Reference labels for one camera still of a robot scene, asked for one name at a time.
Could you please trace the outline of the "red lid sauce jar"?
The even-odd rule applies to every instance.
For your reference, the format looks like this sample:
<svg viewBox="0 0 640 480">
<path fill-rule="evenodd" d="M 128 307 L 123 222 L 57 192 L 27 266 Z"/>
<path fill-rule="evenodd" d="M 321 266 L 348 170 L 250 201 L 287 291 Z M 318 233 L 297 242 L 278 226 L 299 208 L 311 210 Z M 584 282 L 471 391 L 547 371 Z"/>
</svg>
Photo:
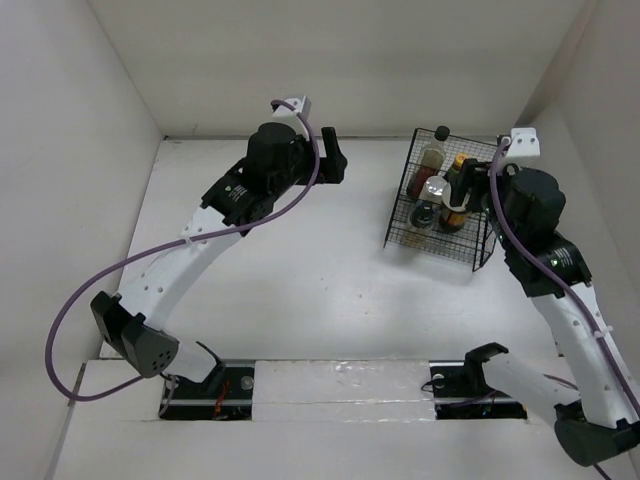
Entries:
<svg viewBox="0 0 640 480">
<path fill-rule="evenodd" d="M 443 209 L 439 216 L 439 226 L 445 233 L 456 233 L 462 230 L 466 223 L 467 215 L 464 212 L 455 212 Z"/>
</svg>

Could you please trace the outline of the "black cap shaker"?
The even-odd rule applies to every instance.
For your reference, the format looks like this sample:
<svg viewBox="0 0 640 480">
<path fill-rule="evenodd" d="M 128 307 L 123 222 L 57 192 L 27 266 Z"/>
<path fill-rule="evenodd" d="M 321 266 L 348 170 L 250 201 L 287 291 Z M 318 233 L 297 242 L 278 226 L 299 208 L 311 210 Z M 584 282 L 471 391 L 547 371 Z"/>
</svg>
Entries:
<svg viewBox="0 0 640 480">
<path fill-rule="evenodd" d="M 454 201 L 452 199 L 449 199 L 448 202 L 446 203 L 446 206 L 452 212 L 455 212 L 458 214 L 464 214 L 468 210 L 468 204 L 469 204 L 468 198 L 463 199 L 459 205 L 455 205 Z"/>
<path fill-rule="evenodd" d="M 414 232 L 425 232 L 432 228 L 437 209 L 430 203 L 417 204 L 408 217 L 408 227 Z"/>
</svg>

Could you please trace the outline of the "silver cap blue label shaker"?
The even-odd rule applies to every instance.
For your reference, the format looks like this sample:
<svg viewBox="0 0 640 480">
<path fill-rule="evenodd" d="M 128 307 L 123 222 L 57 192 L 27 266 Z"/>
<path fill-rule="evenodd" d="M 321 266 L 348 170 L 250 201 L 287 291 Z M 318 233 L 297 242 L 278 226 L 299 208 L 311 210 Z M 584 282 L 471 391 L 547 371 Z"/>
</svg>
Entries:
<svg viewBox="0 0 640 480">
<path fill-rule="evenodd" d="M 447 180 L 441 176 L 434 175 L 428 177 L 419 194 L 419 200 L 440 205 L 443 201 L 444 191 L 448 185 Z"/>
</svg>

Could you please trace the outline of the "tall dark sauce bottle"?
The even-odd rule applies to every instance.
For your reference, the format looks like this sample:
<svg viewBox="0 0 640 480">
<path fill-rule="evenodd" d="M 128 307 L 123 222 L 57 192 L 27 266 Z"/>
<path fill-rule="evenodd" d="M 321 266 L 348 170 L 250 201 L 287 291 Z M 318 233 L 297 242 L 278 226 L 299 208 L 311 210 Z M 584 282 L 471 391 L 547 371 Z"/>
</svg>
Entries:
<svg viewBox="0 0 640 480">
<path fill-rule="evenodd" d="M 412 199 L 418 199 L 426 180 L 431 176 L 437 176 L 446 159 L 444 150 L 445 141 L 450 135 L 447 126 L 438 126 L 435 132 L 425 141 L 416 170 L 412 173 L 406 194 Z"/>
</svg>

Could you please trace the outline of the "yellow cap chili sauce bottle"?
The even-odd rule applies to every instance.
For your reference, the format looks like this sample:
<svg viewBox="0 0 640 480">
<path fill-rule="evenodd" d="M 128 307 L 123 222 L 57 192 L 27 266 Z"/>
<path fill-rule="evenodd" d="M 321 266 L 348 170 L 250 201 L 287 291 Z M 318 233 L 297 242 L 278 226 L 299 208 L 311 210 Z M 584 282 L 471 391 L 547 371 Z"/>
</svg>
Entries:
<svg viewBox="0 0 640 480">
<path fill-rule="evenodd" d="M 468 155 L 466 153 L 458 153 L 455 156 L 453 163 L 444 175 L 447 182 L 451 182 L 459 174 L 467 158 Z"/>
</svg>

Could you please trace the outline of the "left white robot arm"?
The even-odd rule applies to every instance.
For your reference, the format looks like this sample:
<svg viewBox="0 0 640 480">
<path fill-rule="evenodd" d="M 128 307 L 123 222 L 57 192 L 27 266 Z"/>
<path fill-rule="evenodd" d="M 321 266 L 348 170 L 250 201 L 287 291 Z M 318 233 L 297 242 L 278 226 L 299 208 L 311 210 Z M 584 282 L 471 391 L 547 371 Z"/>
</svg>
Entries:
<svg viewBox="0 0 640 480">
<path fill-rule="evenodd" d="M 174 375 L 201 396 L 222 387 L 222 362 L 204 347 L 191 347 L 164 326 L 185 293 L 225 250 L 244 238 L 295 185 L 339 184 L 347 159 L 336 131 L 321 130 L 325 153 L 279 122 L 261 125 L 247 151 L 202 196 L 180 245 L 158 255 L 116 293 L 98 293 L 91 311 L 106 343 L 143 378 Z"/>
</svg>

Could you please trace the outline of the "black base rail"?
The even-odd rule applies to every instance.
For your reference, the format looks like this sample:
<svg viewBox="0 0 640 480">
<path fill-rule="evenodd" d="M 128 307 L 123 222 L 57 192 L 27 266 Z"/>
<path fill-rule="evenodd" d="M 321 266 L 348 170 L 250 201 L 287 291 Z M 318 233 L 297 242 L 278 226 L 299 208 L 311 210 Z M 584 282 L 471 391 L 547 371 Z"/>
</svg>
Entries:
<svg viewBox="0 0 640 480">
<path fill-rule="evenodd" d="M 281 422 L 429 422 L 525 420 L 503 393 L 477 391 L 459 361 L 228 362 L 216 390 L 165 382 L 163 420 Z"/>
</svg>

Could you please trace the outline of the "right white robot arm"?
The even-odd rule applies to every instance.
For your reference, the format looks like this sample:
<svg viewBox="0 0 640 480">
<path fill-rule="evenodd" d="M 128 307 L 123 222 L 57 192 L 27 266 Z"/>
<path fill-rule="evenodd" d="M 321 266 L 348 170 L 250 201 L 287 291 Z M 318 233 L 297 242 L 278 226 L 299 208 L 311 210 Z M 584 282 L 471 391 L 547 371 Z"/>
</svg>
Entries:
<svg viewBox="0 0 640 480">
<path fill-rule="evenodd" d="M 473 393 L 504 393 L 550 425 L 583 467 L 639 445 L 639 386 L 599 315 L 592 275 L 557 230 L 566 198 L 550 174 L 469 158 L 450 183 L 453 207 L 483 212 L 509 272 L 549 325 L 576 386 L 562 386 L 492 342 L 466 353 L 459 376 Z"/>
</svg>

